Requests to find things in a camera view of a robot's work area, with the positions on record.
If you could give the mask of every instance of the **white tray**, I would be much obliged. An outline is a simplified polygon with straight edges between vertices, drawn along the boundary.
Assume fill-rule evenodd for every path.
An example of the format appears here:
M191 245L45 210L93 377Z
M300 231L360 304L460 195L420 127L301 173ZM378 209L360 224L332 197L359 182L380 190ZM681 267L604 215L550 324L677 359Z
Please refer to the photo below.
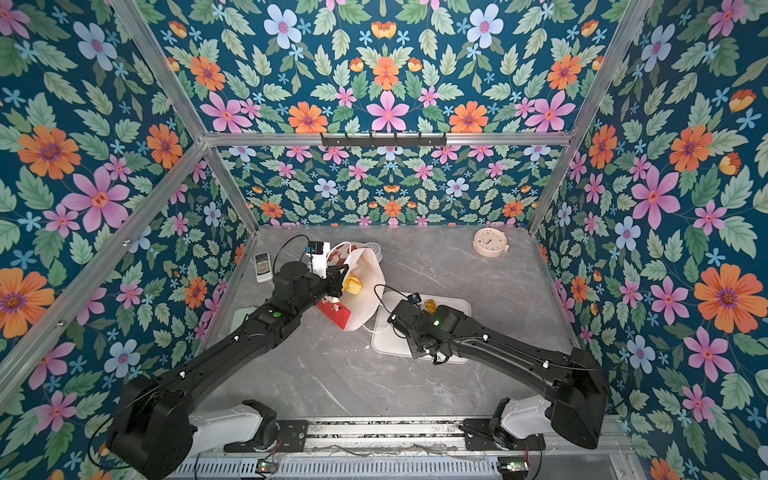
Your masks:
M420 295L422 296L423 302L434 300L437 305L450 306L451 308L462 311L465 315L472 315L472 308L466 300L449 298L447 296L425 295L423 293ZM400 300L404 299L399 293L387 290L384 292L384 295L382 295L382 300L386 308L394 310L397 304L400 303ZM408 347L408 340L398 337L395 334L394 327L387 329L387 326L389 326L386 321L387 318L389 318L389 313L384 310L383 306L379 305L379 309L376 311L376 324L373 327L373 331L381 333L373 334L373 337L371 338L371 346L378 353L412 358L411 349ZM422 359L432 361L432 357L430 356L423 356ZM467 363L467 361L468 359L452 356L448 360L448 363Z

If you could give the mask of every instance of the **pink flower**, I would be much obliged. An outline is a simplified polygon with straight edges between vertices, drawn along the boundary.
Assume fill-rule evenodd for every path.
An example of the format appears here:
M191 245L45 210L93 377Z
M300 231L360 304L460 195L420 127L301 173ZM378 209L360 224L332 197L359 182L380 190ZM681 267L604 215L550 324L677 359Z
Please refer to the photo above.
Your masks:
M261 110L261 105L254 104L253 100L251 100L250 98L247 101L240 100L240 113L248 114L248 118L250 118L251 120L253 120L254 118L261 118L261 112L259 110Z
M432 172L432 169L433 169L432 165L429 165L427 167L427 164L422 162L421 165L419 165L418 167L414 168L413 170L416 172L416 178L420 178L422 180L426 180L429 177L433 177L435 175L434 172Z
M704 233L706 233L707 236L712 233L712 227L715 227L718 230L725 228L725 222L723 222L720 218L725 215L728 209L725 207L715 209L715 200L710 200L707 203L706 210L703 208L697 208L695 211L696 215L700 218L694 222L694 227L704 228Z
M704 365L704 373L707 374L707 378L712 382L717 381L717 369L725 373L736 371L728 359L720 356L721 353L725 353L728 350L727 340L715 339L710 343L710 334L702 326L696 330L696 337L699 339L698 342L692 337L683 339L685 346L696 352L688 357L688 365L695 369Z
M645 176L647 175L645 172L650 168L650 162L647 161L647 159L648 156L645 154L640 158L634 158L634 166L629 169L629 173L634 175L632 180L637 181L639 178L645 180Z
M320 151L324 151L323 160L330 161L336 165L341 164L342 158L349 158L349 152L344 151L344 147L320 147Z
M584 191L587 192L587 203L598 204L600 202L600 195L605 192L605 186L601 183L603 183L603 174L598 174L596 177L594 174L589 174L589 184L584 185Z
M300 163L304 163L305 158L312 158L312 154L309 152L310 146L305 145L302 147L286 147L288 149L288 158L296 157L296 160Z
M13 8L12 0L0 0L0 33L10 35L15 31L22 37L29 38L29 32L22 25L29 22L29 17L21 10L11 10L11 8Z
M214 319L214 316L216 315L216 311L219 309L219 302L221 301L221 291L216 288L214 290L213 298L206 298L205 299L205 312L203 312L202 315L200 315L200 322L197 324L197 327L195 327L195 333L196 338L201 339L205 336L205 332L208 331L208 326L210 325L210 321Z
M72 175L74 184L85 194L68 194L61 204L70 210L82 211L88 209L83 217L83 227L86 232L92 232L101 226L101 218L112 228L118 228L128 218L128 210L117 203L128 198L128 187L115 185L109 187L109 173L106 168L99 167L94 173L94 186L84 175Z
M422 5L429 3L429 6L432 7L432 10L437 10L440 6L440 0L419 0L419 3Z
M200 183L200 180L205 180L208 178L208 176L205 174L205 167L207 166L208 164L205 163L205 160L197 162L197 165L194 166L194 171L192 172L192 180L194 183Z
M56 206L56 211L50 210L43 212L43 216L50 220L45 229L49 232L58 230L58 234L64 238L69 236L69 230L80 230L80 225L74 221L78 217L78 212L67 212L64 205Z
M621 299L622 303L629 303L632 308L637 306L637 301L642 300L643 296L640 295L638 290L640 289L639 283L632 283L628 278L624 279L624 285L619 290L624 294L624 298Z
M37 407L35 413L39 420L38 426L35 427L35 433L42 432L49 425L54 432L61 430L61 426L64 425L64 419L68 419L78 412L76 407L70 406L77 397L78 394L73 392L67 395L67 398L64 398L64 393L61 390L57 390L51 396L51 405Z
M176 235L181 237L186 232L189 231L188 224L190 223L188 218L184 218L183 214L177 214L177 215L171 215L170 221L173 222L171 224L170 229L174 232L176 232Z
M594 235L594 232L598 231L599 228L598 220L600 220L600 217L590 212L587 218L584 219L584 231Z
M359 181L361 178L368 178L367 171L368 169L362 166L360 161L357 161L354 167L349 168L349 177L354 177L355 180Z
M675 313L682 318L688 318L690 316L688 309L680 303L688 297L688 290L679 287L673 291L672 279L670 277L665 278L662 285L664 286L663 290L658 285L650 286L650 291L657 298L661 299L654 301L653 305L650 306L651 309L654 312L663 310L664 319L667 321L667 325L672 325L674 323Z
M500 177L504 173L504 165L502 165L502 161L496 163L491 162L488 164L488 169L485 172L490 175L491 178L496 176Z
M393 127L395 130L405 130L406 123L400 117L408 113L408 105L395 105L395 95L389 90L384 90L381 102L381 106L371 104L366 107L368 113L378 117L371 124L371 130L379 131L383 130L384 127L386 127L387 133L392 132Z
M187 198L184 196L184 194L189 190L190 188L185 185L181 184L176 189L173 195L170 196L170 204L175 205L176 202L181 202L182 204L185 204L187 202Z
M650 211L648 213L648 224L650 228L656 230L661 223L661 211L659 209L664 210L668 214L677 212L680 209L680 202L677 201L675 196L664 195L675 188L679 177L679 173L672 172L671 174L666 174L659 183L659 170L651 166L645 179L647 187L640 184L632 187L632 195L638 200L642 200L632 211L632 217L634 219L643 218Z
M552 130L562 130L565 128L565 121L560 116L570 114L576 108L575 104L563 105L563 101L565 101L565 90L554 94L551 103L544 98L537 99L535 108L539 115L531 115L525 124L529 127L538 125L536 131L548 131L550 126Z
M490 145L479 145L469 152L470 157L477 157L478 161L483 161L486 157L493 157L493 150Z
M592 332L589 331L589 326L582 325L581 326L581 333L578 334L582 340L584 340L584 343L589 345L592 343Z
M460 148L458 145L445 145L443 148L433 151L432 158L439 158L440 164L445 164L449 159L456 160L458 158L456 152Z
M239 101L229 100L225 107L224 100L214 92L208 94L208 100L213 105L202 104L200 109L206 115L216 117L216 120L214 120L214 129L216 131L225 131L229 128L230 132L239 134L243 131L240 127L250 127L253 125L250 120L242 115L238 115L240 113Z
M296 171L293 169L293 165L285 165L285 162L280 162L280 164L277 165L277 173L279 173L281 177L285 177L288 180L293 178L293 175L296 175Z
M515 105L515 116L523 118L528 118L528 114L532 114L534 112L534 106L535 103L531 100L528 100L526 97L523 97L523 101L519 104Z
M66 342L57 346L48 355L43 356L43 360L35 367L35 371L29 376L29 388L36 390L43 384L48 372L51 375L64 375L67 372L67 363L59 360L62 356L67 356L72 352L74 343Z
M568 294L565 292L565 288L558 288L557 284L555 284L554 289L560 296L560 303L563 304L563 310L565 310L565 315L568 317L568 322L576 323L576 317L574 316L574 313L571 312L571 310L574 308L574 305L576 304L576 300L568 297Z
M91 317L91 313L95 313L96 315L101 315L104 313L104 304L102 302L97 302L96 300L103 299L104 295L106 294L106 288L100 286L96 289L94 295L91 297L91 300L88 302L88 305L84 306L83 309L78 312L79 324L85 325L85 323L87 323L88 319Z
M336 7L337 3L339 5L346 5L346 0L326 0L326 8L333 12L333 9Z
M419 101L424 102L424 108L427 108L429 105L437 105L437 100L439 98L440 94L435 91L435 87L429 87L429 90L422 88L422 96L419 97Z
M571 163L568 165L571 168L571 180L576 180L576 183L581 181L581 175L587 173L587 168L584 166L586 161L587 154L579 155L576 153L576 157L571 160Z
M137 286L136 282L131 282L130 285L126 285L125 283L120 285L120 291L122 293L118 295L116 300L122 302L123 308L128 310L131 308L132 303L134 305L139 304L139 295L144 292L144 289Z
M714 422L715 415L710 409L715 406L715 401L708 396L701 396L701 387L698 383L694 385L693 391L686 386L683 387L683 393L688 397L683 400L683 407L694 411L694 418L697 422L701 423L702 419Z
M736 20L741 20L750 12L750 7L744 5L743 0L723 0L722 7L722 12L713 13L710 17L710 25L715 26L715 28L710 31L710 40L717 37L717 34L719 33L722 33L723 37L730 35L733 30L733 23Z
M336 99L339 101L339 106L345 105L349 108L352 108L352 102L357 101L357 97L352 94L352 88L347 88L346 90L344 87L339 87L339 91L334 94L336 96Z
M125 182L128 180L128 177L126 175L130 175L133 173L133 171L125 166L125 158L120 157L118 160L117 157L114 155L109 156L109 163L104 164L104 168L112 172L109 174L110 179L117 180L120 179L121 182Z

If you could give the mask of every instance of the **diagonal metal beam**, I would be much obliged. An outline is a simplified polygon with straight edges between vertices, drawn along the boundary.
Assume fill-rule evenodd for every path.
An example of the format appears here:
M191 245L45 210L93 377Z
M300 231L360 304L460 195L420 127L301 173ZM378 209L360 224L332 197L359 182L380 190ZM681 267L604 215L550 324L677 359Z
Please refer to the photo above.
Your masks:
M201 143L194 143L147 195L144 202L112 235L109 243L88 262L45 315L27 332L0 363L0 412L18 388L40 363L40 359L58 342L69 323L88 304L94 291L118 265L134 239L168 203L171 194L189 177L205 153Z
M157 84L163 89L192 140L200 141L206 133L205 125L197 114L187 92L179 83L179 79L167 60L163 48L149 28L147 20L141 14L135 0L111 0L112 8L117 13L128 34L133 39L139 53L149 65Z
M243 191L235 183L235 179L224 163L221 153L216 148L209 147L205 154L205 160L213 171L216 179L219 180L221 190L227 195L232 203L232 207L240 216L240 221L245 225L249 235L256 233L259 229L256 219L253 217L248 204L243 196Z
M419 134L397 134L397 138L409 139L411 141L418 136ZM397 145L394 134L373 134L372 137L376 140L391 139L392 145ZM371 136L369 134L349 134L349 138L355 141L365 141L370 139ZM572 138L573 135L567 132L445 135L448 145L549 145L550 147L564 147L571 142ZM309 145L310 147L318 147L323 145L323 139L319 134L260 134L258 132L243 132L242 134L207 134L205 136L205 144L208 147L236 147L239 145L247 145L249 147Z
M536 207L536 214L528 225L528 231L531 232L531 235L536 234L536 230L541 225L544 215L552 205L558 188L560 188L560 184L562 184L568 172L568 165L576 157L578 149L581 147L582 142L584 142L584 136L592 124L592 119L594 119L600 104L603 102L603 98L608 93L608 88L611 87L611 82L614 80L614 76L616 76L619 65L624 60L624 56L627 54L629 46L637 34L637 30L643 24L643 18L653 2L654 0L631 0L627 9L624 10L624 15L619 21L616 33L614 33L611 44L608 45L608 50L605 52L603 65L600 67L598 74L595 75L587 98L581 104L581 110L578 112L574 128L571 131L573 139L560 156L560 160L554 166L554 170L549 176L547 186L541 192L541 197Z

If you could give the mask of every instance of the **gray table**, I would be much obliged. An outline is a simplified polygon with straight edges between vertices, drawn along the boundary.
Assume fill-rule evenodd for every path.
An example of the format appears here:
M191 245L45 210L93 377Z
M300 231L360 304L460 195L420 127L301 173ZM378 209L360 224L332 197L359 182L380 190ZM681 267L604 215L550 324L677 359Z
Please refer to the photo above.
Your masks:
M477 227L262 227L258 251L274 255L297 233L335 245L343 240L382 246L387 284L403 291L463 298L472 316L489 328L546 349L569 353L566 327L539 270L534 247L523 229L505 230L509 251L499 258L472 248ZM304 240L280 254L298 258ZM230 312L260 305L269 283L256 283L248 268ZM231 319L217 328L228 333ZM373 319L367 324L373 327ZM522 399L533 391L476 362L433 366L430 362L382 355L370 348L364 329L343 332L312 308L280 347L255 359L229 378L200 406L224 409L257 399L280 417L369 415L488 415L499 399Z

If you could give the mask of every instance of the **orange flower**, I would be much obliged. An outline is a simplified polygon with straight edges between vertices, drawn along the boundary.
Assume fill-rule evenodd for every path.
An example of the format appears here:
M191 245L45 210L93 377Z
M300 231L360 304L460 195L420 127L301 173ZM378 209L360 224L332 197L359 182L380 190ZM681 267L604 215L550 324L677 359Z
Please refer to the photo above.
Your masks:
M371 24L371 31L376 38L392 38L397 32L397 24L393 22L373 22Z
M618 144L615 134L616 129L607 125L604 125L599 132L594 134L592 146L589 147L591 157L589 163L592 164L592 167L604 168L605 164L611 162L614 157L614 148Z
M245 253L245 243L241 243L240 246L235 249L235 265L240 263L243 259L243 253Z
M379 64L373 67L373 74L376 76L373 80L384 90L392 90L399 81L398 73L400 73L400 67L395 65L391 57L381 57Z
M482 105L478 107L476 101L467 102L466 107L459 105L455 113L449 120L453 125L451 131L455 134L479 134L482 127L488 124L488 117L485 116L488 110Z
M270 218L281 218L283 216L283 208L273 202L264 202L261 204L261 210Z
M208 287L205 285L206 281L203 280L203 277L201 276L193 278L190 281L190 285L185 291L187 298L184 299L184 302L190 308L197 308L203 304L203 300L205 300L205 294L208 293Z
M48 174L52 180L60 180L64 174L74 172L72 165L80 164L80 155L74 153L80 147L58 128L49 130L39 125L32 137L23 134L18 142L23 147L18 151L19 158L32 164L29 170L41 177Z
M176 132L170 131L166 124L152 125L149 127L151 137L147 137L147 146L152 149L152 158L155 162L163 164L163 168L170 170L181 157L182 150L179 145L179 137Z
M720 161L720 171L726 175L735 175L741 170L741 159L739 154L731 152Z
M565 90L576 81L576 75L581 73L581 58L565 55L561 61L552 65L552 71L547 75L550 88Z
M654 458L650 463L650 475L654 477L654 480L680 480L677 472L670 468L670 464L662 458Z
M410 60L408 60L408 69L409 69L410 71L419 71L419 70L421 70L423 67L424 67L424 65L422 65L422 61L421 61L421 60L419 60L419 59L418 59L418 58L416 58L416 57L411 57L411 59L410 59Z
M397 202L389 202L384 207L384 213L394 218L402 213L401 209L402 207L400 207L400 204L398 204Z
M221 67L216 65L216 62L208 61L208 57L192 57L190 70L192 75L196 75L195 80L197 80L197 83L203 85L208 90L224 89L224 82L227 79L221 73Z
M503 212L505 217L516 217L519 214L522 214L524 209L525 205L523 205L522 202L510 202L509 204L504 205Z
M353 58L349 63L349 69L351 71L362 71L362 58Z
M763 291L763 284L754 273L741 275L736 265L724 263L720 272L711 266L701 274L704 283L697 283L694 296L699 300L699 311L707 319L715 319L715 328L733 333L735 323L743 333L757 328L759 317L768 316L768 300L753 293Z
M731 111L742 111L749 107L757 99L757 95L751 90L739 90L730 98L728 106Z
M597 30L598 25L600 22L597 20L590 20L589 22L585 23L584 26L581 27L581 34L584 37L588 37L589 35L592 35L595 30Z
M25 278L20 268L0 270L0 326L4 326L5 338L27 333L27 322L35 325L45 313L42 306L53 303L53 289L42 288L46 283L37 272Z
M697 125L694 130L688 127L680 134L680 138L674 139L674 153L670 155L670 163L675 170L682 172L688 169L692 172L699 167L699 162L710 156L712 150L707 147L712 144L713 138L712 134L705 134L705 131L707 127L703 125Z
M574 277L573 281L571 281L571 293L574 294L574 300L579 303L584 302L587 299L588 291L589 287L584 279L578 275Z
M183 26L181 23L176 22L175 20L168 23L168 27L170 27L170 30L176 34L178 38L186 38L187 37L187 28Z
M298 134L324 134L328 131L328 119L321 115L322 112L316 105L310 107L310 104L300 101L298 107L291 107L288 113L291 115L288 123L296 128Z

